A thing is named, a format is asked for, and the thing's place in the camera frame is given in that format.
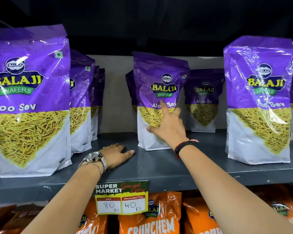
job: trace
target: gray shelf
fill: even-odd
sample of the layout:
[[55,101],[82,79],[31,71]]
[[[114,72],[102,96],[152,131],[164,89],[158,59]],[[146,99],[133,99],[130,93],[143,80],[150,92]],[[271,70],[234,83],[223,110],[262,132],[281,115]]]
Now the gray shelf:
[[[291,142],[291,163],[246,165],[228,159],[224,152],[226,130],[216,133],[191,133],[207,156],[243,185],[293,182],[293,141]],[[172,150],[145,151],[137,147],[137,134],[107,133],[92,143],[92,149],[72,157],[73,165],[49,177],[0,178],[0,203],[49,200],[63,187],[77,169],[86,153],[103,146],[119,143],[134,149],[129,161],[103,174],[101,182],[149,180],[150,192],[164,190],[191,190],[196,185],[180,159]]]

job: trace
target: hand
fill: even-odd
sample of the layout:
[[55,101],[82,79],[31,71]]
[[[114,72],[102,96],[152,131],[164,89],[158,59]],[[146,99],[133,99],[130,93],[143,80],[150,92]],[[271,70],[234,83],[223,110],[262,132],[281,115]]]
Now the hand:
[[134,150],[129,150],[126,153],[122,153],[123,149],[124,146],[120,144],[113,144],[99,150],[99,152],[103,154],[107,169],[117,167],[127,159],[131,158],[135,152]]
[[177,145],[182,142],[188,141],[186,130],[183,126],[180,116],[180,108],[176,108],[174,113],[169,113],[166,104],[160,101],[160,106],[163,113],[163,120],[158,128],[148,126],[148,132],[155,134],[157,137],[164,140],[169,147],[175,149]]

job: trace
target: wristwatch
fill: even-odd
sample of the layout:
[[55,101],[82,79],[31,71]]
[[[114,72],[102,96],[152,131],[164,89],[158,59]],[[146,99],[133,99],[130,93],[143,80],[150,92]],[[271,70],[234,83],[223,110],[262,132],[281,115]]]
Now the wristwatch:
[[104,160],[104,157],[103,157],[103,154],[100,153],[99,151],[97,152],[92,152],[92,153],[89,153],[86,155],[86,157],[82,160],[82,162],[78,165],[78,168],[81,166],[81,164],[86,161],[86,164],[89,164],[89,163],[94,163],[96,161],[101,161],[102,164],[103,164],[103,167],[104,167],[104,171],[106,171],[106,162]]

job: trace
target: watch face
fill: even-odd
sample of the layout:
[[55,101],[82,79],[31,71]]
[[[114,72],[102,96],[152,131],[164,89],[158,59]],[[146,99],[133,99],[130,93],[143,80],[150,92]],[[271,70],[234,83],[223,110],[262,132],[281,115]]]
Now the watch face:
[[100,155],[100,152],[93,152],[90,154],[87,154],[85,159],[94,159],[95,157],[98,157]]

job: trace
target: bracelet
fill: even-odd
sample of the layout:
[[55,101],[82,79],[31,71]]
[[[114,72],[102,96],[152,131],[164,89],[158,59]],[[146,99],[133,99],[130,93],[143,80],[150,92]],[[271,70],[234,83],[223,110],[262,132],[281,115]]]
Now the bracelet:
[[95,165],[95,166],[99,169],[99,172],[100,172],[100,178],[99,178],[99,180],[100,180],[101,177],[102,177],[102,171],[101,171],[101,168],[99,167],[99,165],[97,165],[97,164],[95,164],[95,163],[85,162],[84,164],[79,165],[78,168],[80,168],[81,166],[86,165],[86,164],[92,164],[92,165]]
[[179,145],[177,145],[176,148],[175,148],[175,154],[176,154],[176,156],[179,157],[180,150],[183,147],[185,147],[187,145],[194,145],[194,143],[196,143],[196,142],[199,142],[199,141],[197,139],[190,139],[188,141],[182,142]]

